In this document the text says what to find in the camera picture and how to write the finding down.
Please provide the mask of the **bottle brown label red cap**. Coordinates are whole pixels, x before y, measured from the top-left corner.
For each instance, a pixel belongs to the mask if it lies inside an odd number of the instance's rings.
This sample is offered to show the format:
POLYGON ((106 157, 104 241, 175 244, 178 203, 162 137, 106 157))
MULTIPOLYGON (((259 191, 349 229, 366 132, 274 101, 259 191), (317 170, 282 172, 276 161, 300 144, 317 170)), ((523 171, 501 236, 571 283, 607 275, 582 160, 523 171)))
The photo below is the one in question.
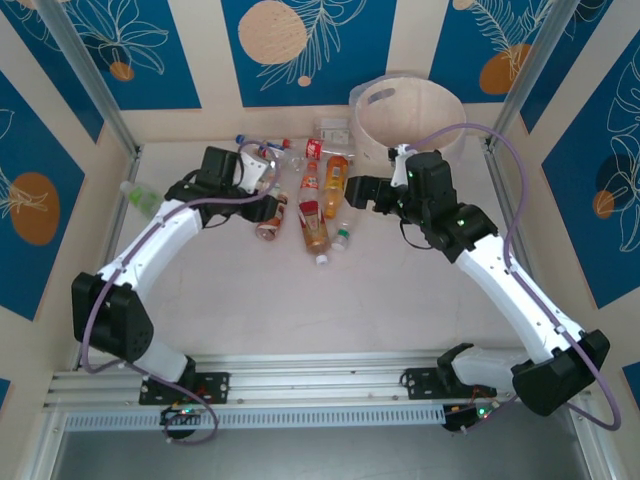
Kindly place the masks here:
POLYGON ((289 195, 281 192, 277 195, 277 201, 278 205, 275 215, 270 220, 258 224, 255 228, 255 234, 261 240, 275 240, 282 227, 285 210, 289 202, 289 195))

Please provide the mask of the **tea bottle red gold label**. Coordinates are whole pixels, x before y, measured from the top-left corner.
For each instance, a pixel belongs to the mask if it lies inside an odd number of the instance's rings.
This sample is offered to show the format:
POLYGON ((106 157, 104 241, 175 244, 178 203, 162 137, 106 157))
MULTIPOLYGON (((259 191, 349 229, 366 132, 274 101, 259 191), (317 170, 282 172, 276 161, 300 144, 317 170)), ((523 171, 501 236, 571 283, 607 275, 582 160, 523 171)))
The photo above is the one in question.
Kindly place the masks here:
POLYGON ((298 218, 306 251, 314 257, 317 266, 327 265, 330 240, 319 202, 316 200, 301 202, 298 205, 298 218))

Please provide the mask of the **clear bottle orange cap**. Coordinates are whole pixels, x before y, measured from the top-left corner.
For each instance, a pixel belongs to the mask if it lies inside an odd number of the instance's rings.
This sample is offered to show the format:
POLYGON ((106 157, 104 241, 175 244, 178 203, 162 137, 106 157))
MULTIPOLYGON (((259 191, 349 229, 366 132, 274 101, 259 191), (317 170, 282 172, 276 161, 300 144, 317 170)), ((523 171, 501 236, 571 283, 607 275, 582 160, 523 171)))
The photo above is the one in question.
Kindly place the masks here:
POLYGON ((318 163, 315 160, 307 162, 303 173, 300 189, 298 192, 298 202, 317 201, 319 198, 319 175, 318 163))

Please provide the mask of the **Pepsi bottle blue label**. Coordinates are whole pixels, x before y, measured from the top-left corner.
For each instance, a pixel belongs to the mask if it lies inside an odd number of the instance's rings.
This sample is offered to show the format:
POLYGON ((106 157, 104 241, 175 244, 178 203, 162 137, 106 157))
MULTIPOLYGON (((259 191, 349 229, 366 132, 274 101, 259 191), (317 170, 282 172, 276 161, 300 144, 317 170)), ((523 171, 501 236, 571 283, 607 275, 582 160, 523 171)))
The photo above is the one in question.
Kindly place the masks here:
POLYGON ((267 157, 267 150, 270 150, 275 155, 281 168, 298 172, 304 164, 304 158, 301 154, 280 144, 264 141, 257 146, 253 146, 252 151, 243 151, 241 153, 240 166, 236 167, 236 171, 239 172, 242 166, 249 169, 261 168, 264 170, 267 163, 263 161, 263 158, 267 157))

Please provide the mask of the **Coca-Cola bottle red label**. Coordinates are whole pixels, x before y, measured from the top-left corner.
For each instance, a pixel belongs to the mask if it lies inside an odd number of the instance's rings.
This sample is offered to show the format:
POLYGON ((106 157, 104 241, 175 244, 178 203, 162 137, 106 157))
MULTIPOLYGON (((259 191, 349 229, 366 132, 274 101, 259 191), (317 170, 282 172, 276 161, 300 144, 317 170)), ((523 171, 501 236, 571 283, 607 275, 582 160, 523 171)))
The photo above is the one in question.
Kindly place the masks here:
POLYGON ((308 159, 320 160, 323 155, 342 156, 352 158, 355 156, 355 148, 351 145, 333 144, 321 139, 289 139, 291 147, 305 155, 308 159))

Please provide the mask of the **square clear bottle white label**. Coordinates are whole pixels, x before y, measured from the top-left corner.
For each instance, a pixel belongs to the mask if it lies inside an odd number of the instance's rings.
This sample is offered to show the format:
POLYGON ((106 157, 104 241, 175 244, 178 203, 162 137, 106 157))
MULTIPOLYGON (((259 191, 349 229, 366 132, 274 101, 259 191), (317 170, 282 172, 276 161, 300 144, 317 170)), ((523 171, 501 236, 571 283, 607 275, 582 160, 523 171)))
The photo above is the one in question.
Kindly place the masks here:
POLYGON ((314 135, 333 144, 348 145, 351 142, 347 118, 320 117, 314 121, 314 135))

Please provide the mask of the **clear bottle green label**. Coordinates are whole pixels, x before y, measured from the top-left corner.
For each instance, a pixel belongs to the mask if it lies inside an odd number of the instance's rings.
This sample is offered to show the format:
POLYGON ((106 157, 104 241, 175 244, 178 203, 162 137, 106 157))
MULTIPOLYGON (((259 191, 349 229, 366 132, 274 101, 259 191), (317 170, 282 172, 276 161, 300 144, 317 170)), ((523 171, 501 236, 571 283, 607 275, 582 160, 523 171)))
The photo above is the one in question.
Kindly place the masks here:
POLYGON ((155 217, 164 201, 160 193, 144 183, 123 181, 120 191, 127 201, 148 219, 155 217))

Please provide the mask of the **right controller board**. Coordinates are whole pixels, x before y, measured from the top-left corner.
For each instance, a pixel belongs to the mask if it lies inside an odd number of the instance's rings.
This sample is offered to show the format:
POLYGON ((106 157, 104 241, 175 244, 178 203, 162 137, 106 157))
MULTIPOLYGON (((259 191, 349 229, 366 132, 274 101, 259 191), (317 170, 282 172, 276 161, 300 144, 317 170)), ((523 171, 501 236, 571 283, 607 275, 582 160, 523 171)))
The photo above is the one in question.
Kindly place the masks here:
POLYGON ((498 402, 445 405, 443 428, 449 432, 466 434, 487 420, 500 406, 498 402))

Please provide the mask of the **controller board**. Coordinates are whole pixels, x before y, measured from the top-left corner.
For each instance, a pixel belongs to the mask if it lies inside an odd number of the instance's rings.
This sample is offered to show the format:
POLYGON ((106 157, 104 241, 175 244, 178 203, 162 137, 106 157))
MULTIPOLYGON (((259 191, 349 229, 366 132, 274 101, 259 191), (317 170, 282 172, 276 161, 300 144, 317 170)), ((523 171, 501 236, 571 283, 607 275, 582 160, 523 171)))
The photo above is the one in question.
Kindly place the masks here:
POLYGON ((498 402, 445 405, 443 428, 449 432, 466 434, 487 420, 500 406, 498 402))
POLYGON ((162 427, 196 426, 201 421, 201 411, 194 408, 169 406, 160 412, 162 427))

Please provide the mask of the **left controller board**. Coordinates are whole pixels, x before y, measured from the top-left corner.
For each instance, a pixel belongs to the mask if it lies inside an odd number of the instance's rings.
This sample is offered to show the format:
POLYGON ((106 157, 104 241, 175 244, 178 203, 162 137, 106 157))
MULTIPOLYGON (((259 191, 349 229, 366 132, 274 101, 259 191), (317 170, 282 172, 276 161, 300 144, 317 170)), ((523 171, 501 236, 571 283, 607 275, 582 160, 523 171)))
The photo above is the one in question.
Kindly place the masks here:
POLYGON ((194 408, 169 406, 160 412, 162 427, 196 426, 201 421, 201 411, 194 408))

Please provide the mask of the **aluminium side rail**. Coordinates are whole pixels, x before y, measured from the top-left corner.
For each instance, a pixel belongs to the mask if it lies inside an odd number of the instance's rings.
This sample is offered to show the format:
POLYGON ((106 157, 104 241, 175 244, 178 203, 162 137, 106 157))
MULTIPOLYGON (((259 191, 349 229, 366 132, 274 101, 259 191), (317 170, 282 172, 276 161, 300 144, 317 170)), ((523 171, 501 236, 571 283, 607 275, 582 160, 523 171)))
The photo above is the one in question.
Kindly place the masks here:
MULTIPOLYGON (((104 254, 105 261, 109 263, 116 254, 116 246, 124 224, 128 200, 123 193, 120 194, 115 216, 110 227, 107 242, 107 251, 104 254)), ((89 374, 97 374, 105 369, 117 365, 120 360, 116 358, 100 366, 92 366, 90 363, 89 349, 93 328, 99 318, 100 310, 113 286, 112 274, 104 279, 99 274, 90 275, 81 273, 72 282, 72 309, 73 328, 76 339, 81 344, 79 365, 89 374)))
POLYGON ((491 153, 487 144, 483 153, 506 223, 504 239, 492 242, 495 259, 503 267, 489 292, 515 329, 529 358, 542 363, 553 357, 556 348, 564 350, 567 343, 556 331, 555 316, 549 311, 553 303, 517 261, 517 255, 524 252, 517 236, 521 207, 508 186, 502 159, 495 151, 491 153))

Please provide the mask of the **aluminium frame post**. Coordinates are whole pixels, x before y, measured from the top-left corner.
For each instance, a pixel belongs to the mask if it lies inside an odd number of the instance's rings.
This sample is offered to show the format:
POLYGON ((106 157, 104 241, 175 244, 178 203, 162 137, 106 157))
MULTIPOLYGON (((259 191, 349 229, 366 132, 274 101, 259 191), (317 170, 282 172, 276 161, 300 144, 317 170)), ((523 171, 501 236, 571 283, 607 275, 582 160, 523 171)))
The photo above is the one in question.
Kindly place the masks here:
POLYGON ((57 0, 33 0, 41 19, 116 140, 135 159, 139 153, 120 109, 91 55, 57 0))
POLYGON ((511 91, 507 94, 503 108, 494 124, 495 134, 487 138, 488 150, 493 153, 518 116, 520 109, 536 84, 549 57, 560 40, 565 27, 570 22, 580 0, 554 0, 549 15, 544 20, 534 40, 524 65, 516 77, 511 91))

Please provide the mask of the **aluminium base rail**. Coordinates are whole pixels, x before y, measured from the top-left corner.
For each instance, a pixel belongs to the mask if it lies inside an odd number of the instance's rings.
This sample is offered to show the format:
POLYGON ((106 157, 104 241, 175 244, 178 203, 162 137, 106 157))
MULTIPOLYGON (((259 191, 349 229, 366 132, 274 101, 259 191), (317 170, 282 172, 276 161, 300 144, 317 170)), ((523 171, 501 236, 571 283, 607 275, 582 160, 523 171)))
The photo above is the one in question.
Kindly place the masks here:
MULTIPOLYGON (((410 367, 433 367, 438 350, 290 355, 196 355, 199 372, 227 372, 227 408, 392 405, 409 402, 399 384, 410 367)), ((117 367, 97 375, 53 374, 43 409, 133 410, 142 377, 117 367)))

